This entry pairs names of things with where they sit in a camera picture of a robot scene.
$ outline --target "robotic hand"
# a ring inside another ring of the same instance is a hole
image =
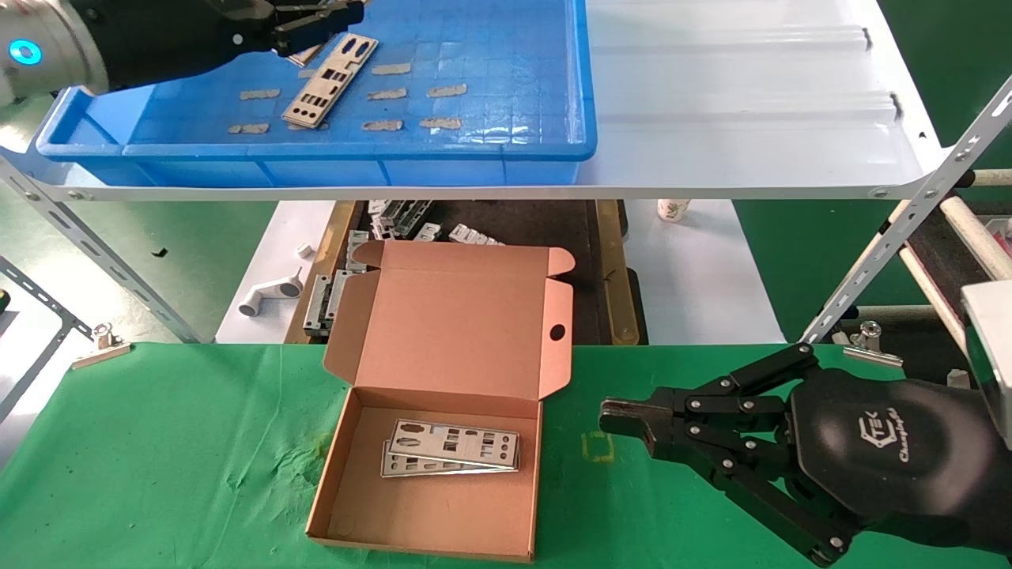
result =
[[[786,402],[763,395],[794,379]],[[697,389],[608,398],[599,421],[688,465],[820,567],[862,531],[1012,555],[1012,453],[979,391],[824,370],[802,343]]]
[[[0,105],[64,87],[92,94],[189,77],[246,52],[281,57],[364,17],[323,0],[0,0]]]

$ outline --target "white shelf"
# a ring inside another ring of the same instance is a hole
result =
[[[99,200],[866,198],[943,156],[874,0],[588,0],[597,154],[577,185],[106,187],[36,172]]]

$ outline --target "metal clip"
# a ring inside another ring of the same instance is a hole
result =
[[[95,343],[95,351],[78,357],[70,364],[72,370],[79,370],[92,363],[105,361],[117,355],[122,355],[130,351],[131,343],[124,342],[122,338],[112,333],[112,324],[103,322],[91,331],[91,338]]]

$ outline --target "open cardboard box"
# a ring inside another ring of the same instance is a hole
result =
[[[572,363],[573,256],[545,247],[370,241],[324,368],[352,384],[307,535],[328,546],[530,562],[541,399]],[[398,419],[512,430],[512,473],[381,478]]]

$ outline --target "green tabletop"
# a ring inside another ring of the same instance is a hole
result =
[[[536,563],[812,567],[687,467],[597,430],[607,395],[694,387],[779,346],[578,347],[545,404]],[[824,365],[889,379],[819,346]],[[0,567],[503,567],[341,550],[303,534],[346,386],[322,346],[140,344],[70,373],[0,473]],[[1008,567],[866,534],[836,567]]]

